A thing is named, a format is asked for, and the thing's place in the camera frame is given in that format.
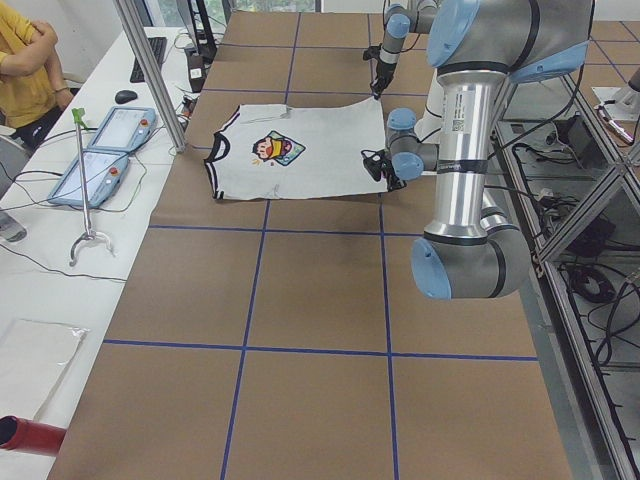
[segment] cartoon print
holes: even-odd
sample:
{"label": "cartoon print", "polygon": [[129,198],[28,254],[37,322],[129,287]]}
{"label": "cartoon print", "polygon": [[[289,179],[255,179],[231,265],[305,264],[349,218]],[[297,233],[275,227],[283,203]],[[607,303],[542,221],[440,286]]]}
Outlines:
{"label": "cartoon print", "polygon": [[253,145],[255,153],[263,162],[276,161],[286,167],[304,152],[306,147],[294,140],[279,134],[275,130],[258,140]]}

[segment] water bottle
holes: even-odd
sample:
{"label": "water bottle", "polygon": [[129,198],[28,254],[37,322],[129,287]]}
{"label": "water bottle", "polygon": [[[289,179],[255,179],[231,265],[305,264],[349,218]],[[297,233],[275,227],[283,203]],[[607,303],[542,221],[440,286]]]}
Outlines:
{"label": "water bottle", "polygon": [[17,242],[27,236],[27,231],[11,215],[0,210],[0,236],[7,242]]}

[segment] white desk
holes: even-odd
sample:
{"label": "white desk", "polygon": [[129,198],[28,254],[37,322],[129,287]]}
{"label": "white desk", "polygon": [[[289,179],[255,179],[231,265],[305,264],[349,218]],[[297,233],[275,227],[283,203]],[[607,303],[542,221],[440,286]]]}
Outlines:
{"label": "white desk", "polygon": [[[177,28],[147,29],[148,36],[164,35],[168,38],[162,75],[176,108],[181,104],[185,91],[190,91],[185,55],[173,46],[179,32],[180,29]],[[182,46],[186,39],[179,38],[176,43]],[[122,33],[50,135],[74,130],[71,115],[71,108],[74,107],[84,108],[87,126],[97,127],[109,108],[114,105],[113,98],[118,90],[129,89],[138,93],[139,98],[128,103],[128,106],[154,107],[147,84],[131,84],[128,81],[133,60],[128,40]],[[162,124],[162,119],[159,118],[158,125]],[[85,145],[90,138],[90,134],[85,135]],[[147,174],[131,206],[122,213],[92,211],[93,226],[110,236],[115,246],[115,257],[108,253],[102,243],[83,242],[77,250],[78,263],[74,268],[69,267],[71,245],[84,231],[82,211],[53,208],[46,206],[46,202],[43,205],[10,211],[28,233],[27,237],[18,243],[12,244],[2,240],[3,245],[31,256],[49,268],[67,273],[127,278],[145,234],[149,215],[169,173],[174,153],[166,129],[161,129],[138,153],[138,158],[147,168]],[[69,133],[46,142],[35,152],[24,170],[64,172],[76,154],[75,134]],[[133,158],[120,189],[102,207],[112,210],[124,208],[131,200],[143,173],[144,168]],[[42,181],[24,181],[36,179]],[[54,187],[57,177],[30,174],[21,177],[20,180],[35,200],[43,200]],[[0,208],[29,203],[31,200],[25,192],[13,185],[0,202]],[[60,274],[47,273],[25,258],[4,249],[0,249],[0,265],[0,333],[2,326],[13,318],[64,323],[90,330],[40,418],[44,423],[66,427],[71,421],[124,283],[67,278]],[[33,381],[38,381],[37,372],[34,372]],[[3,391],[0,386],[0,395],[11,395],[11,392]],[[0,480],[44,479],[53,460],[49,457],[0,451]]]}

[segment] reacher grabber tool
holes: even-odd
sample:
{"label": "reacher grabber tool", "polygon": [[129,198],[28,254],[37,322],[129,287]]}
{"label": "reacher grabber tool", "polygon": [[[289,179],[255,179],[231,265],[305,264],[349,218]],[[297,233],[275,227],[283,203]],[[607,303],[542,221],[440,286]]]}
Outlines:
{"label": "reacher grabber tool", "polygon": [[111,239],[102,232],[95,231],[91,226],[91,215],[89,214],[89,195],[87,193],[87,173],[84,164],[84,152],[82,148],[82,127],[87,128],[82,121],[84,108],[74,108],[71,110],[73,114],[73,123],[76,125],[76,141],[78,144],[78,165],[80,166],[80,188],[82,189],[82,213],[84,215],[84,233],[73,242],[71,246],[71,260],[69,266],[73,267],[78,261],[76,248],[81,242],[103,241],[106,243],[107,250],[114,255]]}

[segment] window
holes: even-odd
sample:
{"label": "window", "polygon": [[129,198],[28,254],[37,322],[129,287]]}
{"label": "window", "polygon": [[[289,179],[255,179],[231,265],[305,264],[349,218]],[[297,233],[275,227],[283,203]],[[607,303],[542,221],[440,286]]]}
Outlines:
{"label": "window", "polygon": [[[250,12],[319,12],[320,0],[205,0],[207,14],[214,32],[224,32],[227,11]],[[180,27],[183,25],[175,0],[145,0],[151,20],[156,26]]]}

